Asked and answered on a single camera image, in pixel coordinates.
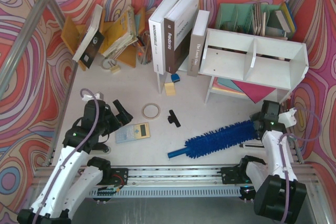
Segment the blue microfiber duster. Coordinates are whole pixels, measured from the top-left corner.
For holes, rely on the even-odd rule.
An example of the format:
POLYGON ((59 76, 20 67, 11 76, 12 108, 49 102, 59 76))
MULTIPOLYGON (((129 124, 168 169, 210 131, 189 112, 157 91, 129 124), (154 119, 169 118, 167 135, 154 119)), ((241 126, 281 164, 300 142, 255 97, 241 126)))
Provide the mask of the blue microfiber duster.
POLYGON ((184 148, 169 152, 168 158, 186 155, 199 158, 258 138, 252 121, 247 120, 206 132, 185 141, 184 148))

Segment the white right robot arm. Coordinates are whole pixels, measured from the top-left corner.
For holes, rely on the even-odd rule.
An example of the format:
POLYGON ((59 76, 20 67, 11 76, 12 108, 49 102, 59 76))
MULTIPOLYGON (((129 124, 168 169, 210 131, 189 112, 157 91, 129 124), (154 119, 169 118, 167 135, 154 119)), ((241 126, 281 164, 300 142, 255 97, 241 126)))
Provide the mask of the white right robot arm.
POLYGON ((307 195, 287 150, 287 128, 296 124, 296 111, 282 113, 278 102, 265 100, 261 111, 250 117, 267 155, 267 163, 248 161, 244 169, 256 192, 254 212, 280 223, 296 222, 307 195))

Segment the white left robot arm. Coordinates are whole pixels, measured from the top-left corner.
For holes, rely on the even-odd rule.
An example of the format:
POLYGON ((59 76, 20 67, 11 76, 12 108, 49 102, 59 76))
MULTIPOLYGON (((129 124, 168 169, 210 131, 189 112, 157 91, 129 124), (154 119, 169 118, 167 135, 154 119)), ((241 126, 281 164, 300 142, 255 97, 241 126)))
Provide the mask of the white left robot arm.
POLYGON ((102 100, 89 100, 83 116, 66 132, 58 162, 40 195, 28 209, 21 209, 19 223, 71 223, 74 213, 96 185, 111 185, 116 179, 111 163, 90 157, 99 137, 108 136, 133 119, 119 100, 118 114, 102 100))

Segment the black detached gripper part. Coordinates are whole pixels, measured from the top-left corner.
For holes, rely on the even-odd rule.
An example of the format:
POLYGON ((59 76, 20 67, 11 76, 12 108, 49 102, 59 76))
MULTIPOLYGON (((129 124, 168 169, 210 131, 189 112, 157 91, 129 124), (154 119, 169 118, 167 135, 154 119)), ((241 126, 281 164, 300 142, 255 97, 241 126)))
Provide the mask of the black detached gripper part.
POLYGON ((167 120, 170 124, 175 124, 176 127, 181 126, 173 110, 169 110, 169 116, 167 117, 167 120))

